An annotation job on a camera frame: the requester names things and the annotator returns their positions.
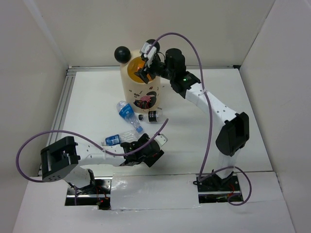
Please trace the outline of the orange juice bottle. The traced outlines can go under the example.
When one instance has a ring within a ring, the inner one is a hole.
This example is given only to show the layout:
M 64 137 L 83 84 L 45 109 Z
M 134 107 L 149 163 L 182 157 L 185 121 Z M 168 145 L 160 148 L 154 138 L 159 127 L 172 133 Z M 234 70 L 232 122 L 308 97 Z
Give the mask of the orange juice bottle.
M 127 72 L 133 81 L 137 83 L 144 83 L 144 81 L 135 74 L 140 68 L 143 68 L 144 64 L 145 62 L 140 57 L 136 57 L 129 62 Z

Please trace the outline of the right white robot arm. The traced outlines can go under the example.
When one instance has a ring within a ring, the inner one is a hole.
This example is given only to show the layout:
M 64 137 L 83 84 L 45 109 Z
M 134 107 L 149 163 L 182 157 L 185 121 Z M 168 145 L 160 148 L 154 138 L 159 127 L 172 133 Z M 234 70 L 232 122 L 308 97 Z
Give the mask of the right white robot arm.
M 237 113 L 227 107 L 203 87 L 203 79 L 198 79 L 187 71 L 185 57 L 179 49 L 169 49 L 162 62 L 155 47 L 148 46 L 140 50 L 144 64 L 136 75 L 145 83 L 149 78 L 161 77 L 169 80 L 172 89 L 182 98 L 195 104 L 209 117 L 209 132 L 217 132 L 215 141 L 219 151 L 218 167 L 214 171 L 212 185 L 224 190 L 233 175 L 237 153 L 249 140 L 249 116 L 245 112 Z

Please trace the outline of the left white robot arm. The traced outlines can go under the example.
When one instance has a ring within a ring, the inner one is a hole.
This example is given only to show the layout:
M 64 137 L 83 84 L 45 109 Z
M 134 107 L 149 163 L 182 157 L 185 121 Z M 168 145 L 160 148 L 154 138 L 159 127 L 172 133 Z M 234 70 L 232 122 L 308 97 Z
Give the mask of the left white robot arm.
M 98 149 L 78 144 L 74 137 L 66 136 L 41 150 L 42 181 L 64 180 L 71 187 L 89 194 L 96 188 L 94 173 L 88 168 L 89 165 L 121 167 L 144 163 L 152 167 L 164 154 L 161 148 L 167 142 L 163 134 L 151 140 L 145 133 L 138 141 Z

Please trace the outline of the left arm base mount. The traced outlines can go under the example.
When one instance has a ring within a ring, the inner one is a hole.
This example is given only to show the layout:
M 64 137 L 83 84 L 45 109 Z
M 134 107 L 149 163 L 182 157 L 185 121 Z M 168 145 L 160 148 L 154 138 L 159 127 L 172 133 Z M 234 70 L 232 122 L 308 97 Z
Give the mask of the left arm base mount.
M 112 177 L 96 177 L 95 186 L 88 191 L 67 188 L 65 206 L 94 206 L 99 210 L 111 209 Z

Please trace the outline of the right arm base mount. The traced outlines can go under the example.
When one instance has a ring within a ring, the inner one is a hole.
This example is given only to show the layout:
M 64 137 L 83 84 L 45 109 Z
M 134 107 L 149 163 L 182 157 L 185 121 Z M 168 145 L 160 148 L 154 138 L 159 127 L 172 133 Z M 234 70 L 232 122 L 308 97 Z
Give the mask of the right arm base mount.
M 216 174 L 204 181 L 199 181 L 197 176 L 193 184 L 197 186 L 199 203 L 221 203 L 227 202 L 228 199 L 231 202 L 243 201 L 238 176 L 234 173 L 224 180 Z

